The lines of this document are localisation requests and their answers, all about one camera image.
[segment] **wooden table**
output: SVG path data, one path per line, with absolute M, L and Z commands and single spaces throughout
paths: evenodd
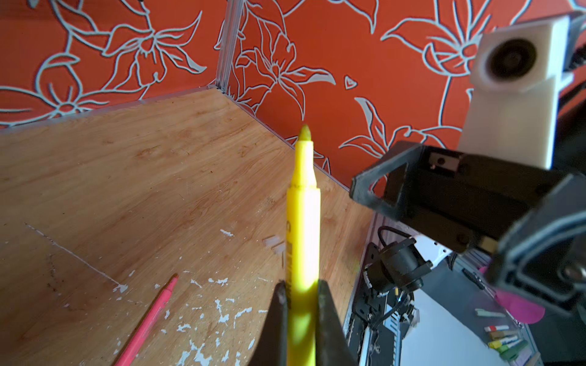
M 207 90 L 16 129 L 0 151 L 1 364 L 111 364 L 173 273 L 135 363 L 247 363 L 284 275 L 263 239 L 284 237 L 289 146 Z M 343 317 L 372 214 L 317 178 Z

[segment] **yellow marker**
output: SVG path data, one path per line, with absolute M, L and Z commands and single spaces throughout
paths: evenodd
M 315 365 L 320 198 L 314 143 L 304 125 L 295 144 L 295 170 L 287 190 L 287 366 Z

